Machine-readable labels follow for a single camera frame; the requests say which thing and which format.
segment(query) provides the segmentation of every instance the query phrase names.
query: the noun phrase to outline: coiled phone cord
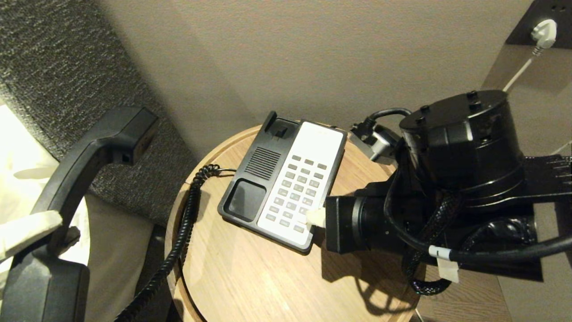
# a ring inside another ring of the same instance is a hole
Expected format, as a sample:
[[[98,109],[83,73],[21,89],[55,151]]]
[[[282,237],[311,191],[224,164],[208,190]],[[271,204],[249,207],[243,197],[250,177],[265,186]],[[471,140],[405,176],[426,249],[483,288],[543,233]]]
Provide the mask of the coiled phone cord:
[[[190,242],[190,234],[193,225],[197,221],[198,206],[201,201],[201,187],[205,181],[212,176],[219,176],[222,171],[236,171],[230,168],[221,168],[218,164],[209,164],[200,168],[190,184],[189,196],[186,201],[185,211],[183,212],[181,226],[179,228],[177,238],[167,255],[167,258],[161,264],[161,267],[155,272],[153,277],[147,282],[147,285],[139,291],[133,301],[116,317],[115,321],[133,321],[137,314],[144,308],[149,301],[157,294],[159,287],[165,281],[165,278],[177,262],[185,261],[186,250]]]

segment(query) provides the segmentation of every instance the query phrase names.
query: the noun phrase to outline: gray upholstered headboard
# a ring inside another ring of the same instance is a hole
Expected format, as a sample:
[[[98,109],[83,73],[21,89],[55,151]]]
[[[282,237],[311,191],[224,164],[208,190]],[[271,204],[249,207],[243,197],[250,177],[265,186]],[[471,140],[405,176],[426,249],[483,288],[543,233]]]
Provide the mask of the gray upholstered headboard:
[[[196,161],[100,8],[92,0],[12,0],[0,3],[0,18],[0,96],[56,159],[113,107],[144,106],[161,118],[145,157],[105,167],[91,189],[165,225]]]

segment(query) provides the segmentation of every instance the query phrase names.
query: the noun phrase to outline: speaker grille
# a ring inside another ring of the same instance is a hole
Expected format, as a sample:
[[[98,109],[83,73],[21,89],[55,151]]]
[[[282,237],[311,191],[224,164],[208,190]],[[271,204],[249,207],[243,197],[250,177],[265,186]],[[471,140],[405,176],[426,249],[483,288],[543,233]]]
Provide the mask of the speaker grille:
[[[244,172],[270,180],[279,159],[280,153],[257,147],[248,160]]]

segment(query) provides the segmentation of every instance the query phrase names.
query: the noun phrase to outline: black cylindrical motor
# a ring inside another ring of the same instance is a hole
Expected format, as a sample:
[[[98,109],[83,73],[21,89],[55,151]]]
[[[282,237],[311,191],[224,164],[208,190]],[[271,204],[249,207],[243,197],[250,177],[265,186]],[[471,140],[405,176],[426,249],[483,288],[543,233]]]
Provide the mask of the black cylindrical motor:
[[[460,190],[465,205],[486,205],[524,180],[524,156],[503,91],[472,91],[421,107],[399,124],[427,191]]]

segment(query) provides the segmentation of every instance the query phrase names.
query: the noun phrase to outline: braided cable sleeve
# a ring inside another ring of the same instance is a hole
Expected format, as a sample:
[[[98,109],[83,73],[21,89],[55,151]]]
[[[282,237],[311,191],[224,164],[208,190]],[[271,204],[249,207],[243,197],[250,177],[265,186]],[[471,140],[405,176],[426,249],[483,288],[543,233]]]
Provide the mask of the braided cable sleeve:
[[[186,250],[190,243],[190,234],[194,223],[197,221],[198,206],[201,199],[201,186],[208,178],[218,175],[222,170],[232,171],[231,169],[221,169],[218,164],[209,164],[202,167],[194,176],[193,182],[190,185],[189,196],[183,212],[181,225],[171,251],[147,285],[139,291],[133,301],[116,317],[116,322],[133,321],[142,308],[155,296],[177,260],[181,258],[181,260],[184,261]]]
[[[462,198],[458,193],[444,191],[439,207],[421,230],[419,239],[430,244],[437,242],[445,228],[456,218],[461,204]],[[417,294],[436,295],[446,290],[451,285],[451,281],[443,278],[437,281],[422,281],[415,278],[417,267],[419,267],[423,256],[426,255],[426,252],[408,248],[402,259],[402,270],[411,288]]]

